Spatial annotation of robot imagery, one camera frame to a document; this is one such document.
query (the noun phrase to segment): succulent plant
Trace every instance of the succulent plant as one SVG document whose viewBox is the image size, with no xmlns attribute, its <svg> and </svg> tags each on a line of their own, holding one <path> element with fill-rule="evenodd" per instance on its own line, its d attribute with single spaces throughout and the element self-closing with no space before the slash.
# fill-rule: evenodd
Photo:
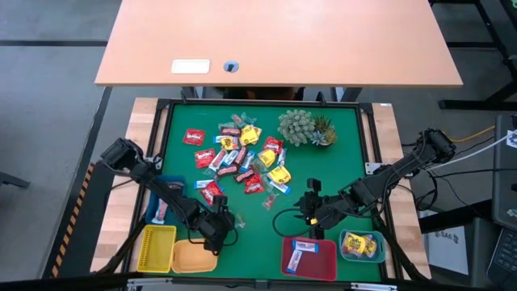
<svg viewBox="0 0 517 291">
<path fill-rule="evenodd" d="M 336 133 L 336 128 L 331 125 L 325 131 L 325 141 L 328 143 L 335 143 L 338 140 L 338 134 Z"/>
<path fill-rule="evenodd" d="M 278 117 L 280 127 L 278 132 L 295 146 L 306 144 L 314 135 L 314 120 L 311 113 L 305 110 L 288 110 Z"/>
<path fill-rule="evenodd" d="M 321 133 L 326 132 L 326 130 L 330 127 L 330 123 L 332 120 L 330 118 L 324 117 L 322 114 L 314 117 L 314 128 Z"/>
<path fill-rule="evenodd" d="M 319 146 L 320 144 L 326 143 L 325 135 L 318 130 L 314 133 L 314 136 L 313 138 L 311 138 L 311 141 L 313 141 L 313 145 Z"/>
</svg>

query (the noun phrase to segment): yellow warning stripe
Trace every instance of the yellow warning stripe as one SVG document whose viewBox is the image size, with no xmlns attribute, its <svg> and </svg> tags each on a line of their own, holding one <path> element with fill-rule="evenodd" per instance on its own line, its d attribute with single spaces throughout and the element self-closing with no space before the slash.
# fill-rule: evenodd
<svg viewBox="0 0 517 291">
<path fill-rule="evenodd" d="M 66 253 L 66 248 L 70 243 L 70 238 L 72 236 L 72 232 L 74 231 L 75 223 L 78 220 L 79 211 L 81 211 L 82 206 L 82 200 L 84 199 L 84 196 L 86 195 L 86 190 L 88 189 L 88 183 L 90 182 L 91 174 L 94 170 L 94 163 L 91 163 L 88 166 L 88 170 L 86 170 L 85 179 L 82 182 L 81 191 L 79 191 L 79 197 L 77 201 L 75 202 L 74 210 L 72 212 L 72 215 L 70 216 L 70 223 L 68 226 L 66 226 L 66 233 L 65 236 L 63 236 L 63 242 L 59 246 L 59 252 L 57 253 L 56 257 L 56 263 L 52 267 L 52 275 L 51 277 L 57 278 L 57 275 L 59 274 L 59 267 L 63 263 L 63 256 Z"/>
</svg>

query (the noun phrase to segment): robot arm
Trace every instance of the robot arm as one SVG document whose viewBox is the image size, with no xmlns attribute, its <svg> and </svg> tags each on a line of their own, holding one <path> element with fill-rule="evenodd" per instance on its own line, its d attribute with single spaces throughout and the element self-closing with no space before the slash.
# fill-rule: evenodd
<svg viewBox="0 0 517 291">
<path fill-rule="evenodd" d="M 181 188 L 170 188 L 157 179 L 152 162 L 143 159 L 143 152 L 134 142 L 119 138 L 104 153 L 100 162 L 116 175 L 127 176 L 156 193 L 174 215 L 190 230 L 198 230 L 205 238 L 204 249 L 219 254 L 228 232 L 234 230 L 235 216 L 228 210 L 226 196 L 215 196 L 213 208 L 207 209 L 198 200 L 182 195 Z"/>
</svg>

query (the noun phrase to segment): wooden board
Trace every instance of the wooden board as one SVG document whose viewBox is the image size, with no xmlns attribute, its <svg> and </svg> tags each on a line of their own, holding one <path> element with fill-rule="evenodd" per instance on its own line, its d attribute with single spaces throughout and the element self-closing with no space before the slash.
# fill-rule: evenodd
<svg viewBox="0 0 517 291">
<path fill-rule="evenodd" d="M 209 72 L 172 74 L 177 59 Z M 95 83 L 462 85 L 427 0 L 123 0 Z"/>
</svg>

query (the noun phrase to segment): red candy wrapper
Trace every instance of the red candy wrapper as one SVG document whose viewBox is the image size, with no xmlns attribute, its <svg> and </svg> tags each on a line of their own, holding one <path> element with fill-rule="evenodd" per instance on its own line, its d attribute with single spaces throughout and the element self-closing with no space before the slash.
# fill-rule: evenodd
<svg viewBox="0 0 517 291">
<path fill-rule="evenodd" d="M 203 198 L 207 201 L 207 204 L 209 206 L 212 206 L 213 204 L 213 197 L 214 196 L 222 196 L 224 195 L 219 186 L 217 185 L 216 181 L 212 181 L 208 183 L 207 187 L 201 189 L 201 195 L 203 195 Z"/>
<path fill-rule="evenodd" d="M 248 149 L 243 146 L 240 150 L 239 150 L 239 154 L 237 155 L 237 157 L 233 160 L 233 162 L 235 162 L 236 164 L 238 164 L 239 166 L 242 165 L 242 162 L 244 162 L 244 159 L 246 158 L 246 155 L 248 154 Z"/>
<path fill-rule="evenodd" d="M 199 129 L 187 129 L 185 137 L 183 138 L 183 143 L 194 146 L 203 145 L 203 141 L 204 131 Z"/>
<path fill-rule="evenodd" d="M 222 135 L 230 135 L 232 137 L 238 137 L 239 135 L 241 135 L 241 130 L 240 129 L 232 129 L 232 128 L 228 128 L 228 127 L 222 127 L 221 128 L 221 134 Z"/>
<path fill-rule="evenodd" d="M 255 175 L 255 172 L 253 170 L 248 170 L 242 174 L 235 175 L 233 178 L 237 183 L 242 183 L 242 181 L 246 181 L 247 179 L 251 178 L 253 175 Z"/>
<path fill-rule="evenodd" d="M 226 167 L 226 168 L 222 168 L 222 169 L 217 170 L 217 177 L 221 177 L 221 176 L 224 176 L 224 175 L 235 174 L 237 172 L 239 172 L 239 166 L 238 165 L 232 165 L 230 167 Z"/>
<path fill-rule="evenodd" d="M 280 154 L 283 146 L 284 146 L 284 141 L 279 141 L 274 137 L 267 137 L 266 142 L 264 143 L 264 146 L 262 147 L 262 151 L 273 150 L 276 154 Z"/>
<path fill-rule="evenodd" d="M 194 153 L 195 156 L 195 166 L 200 169 L 204 167 L 208 167 L 210 162 L 216 157 L 216 151 L 214 149 L 210 150 L 200 150 Z"/>
<path fill-rule="evenodd" d="M 249 178 L 246 181 L 246 187 L 244 188 L 244 193 L 246 193 L 246 194 L 260 193 L 260 192 L 264 192 L 264 190 L 266 190 L 266 189 L 264 188 L 260 175 L 253 175 L 251 178 Z"/>
</svg>

